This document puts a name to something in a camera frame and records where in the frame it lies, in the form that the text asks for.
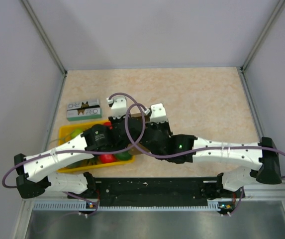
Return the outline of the brown cardboard box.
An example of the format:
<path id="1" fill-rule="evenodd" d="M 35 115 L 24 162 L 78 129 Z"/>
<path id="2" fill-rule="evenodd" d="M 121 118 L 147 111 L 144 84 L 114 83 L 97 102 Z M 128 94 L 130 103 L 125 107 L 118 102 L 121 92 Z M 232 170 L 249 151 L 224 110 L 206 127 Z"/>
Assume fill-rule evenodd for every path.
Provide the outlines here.
<path id="1" fill-rule="evenodd" d="M 142 118 L 145 119 L 145 123 L 149 123 L 150 117 L 149 116 L 141 116 L 140 114 L 136 113 L 136 114 L 132 114 L 131 115 L 133 118 L 138 119 L 140 122 L 142 122 Z M 146 151 L 147 153 L 150 153 L 150 150 L 148 150 L 146 147 L 144 147 L 141 143 L 137 143 L 137 145 L 143 149 L 144 151 Z M 133 147 L 129 150 L 129 154 L 132 156 L 136 156 L 136 155 L 140 155 L 143 154 L 141 151 L 139 151 L 136 147 Z"/>

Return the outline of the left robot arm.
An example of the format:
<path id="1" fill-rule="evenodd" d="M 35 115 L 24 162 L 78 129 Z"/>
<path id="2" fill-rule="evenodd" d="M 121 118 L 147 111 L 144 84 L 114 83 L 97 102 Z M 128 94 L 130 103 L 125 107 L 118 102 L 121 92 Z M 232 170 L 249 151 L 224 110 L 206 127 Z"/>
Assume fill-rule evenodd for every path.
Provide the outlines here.
<path id="1" fill-rule="evenodd" d="M 73 139 L 45 152 L 14 157 L 17 172 L 16 189 L 21 198 L 38 197 L 47 191 L 69 192 L 84 197 L 95 194 L 96 186 L 89 173 L 80 176 L 57 171 L 68 165 L 100 155 L 115 155 L 132 148 L 128 138 L 135 142 L 142 138 L 145 118 L 122 117 L 112 119 L 111 125 L 95 124 Z"/>

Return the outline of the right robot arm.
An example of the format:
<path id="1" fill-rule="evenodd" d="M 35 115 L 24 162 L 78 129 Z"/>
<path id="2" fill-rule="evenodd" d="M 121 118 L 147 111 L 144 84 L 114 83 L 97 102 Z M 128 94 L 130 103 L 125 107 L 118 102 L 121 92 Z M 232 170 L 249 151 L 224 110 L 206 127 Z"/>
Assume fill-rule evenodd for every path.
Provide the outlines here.
<path id="1" fill-rule="evenodd" d="M 282 182 L 279 154 L 269 137 L 244 144 L 218 142 L 194 135 L 174 135 L 168 122 L 164 122 L 147 123 L 140 144 L 153 157 L 175 164 L 214 162 L 237 165 L 236 169 L 217 175 L 215 191 L 221 197 L 249 184 L 277 185 Z"/>

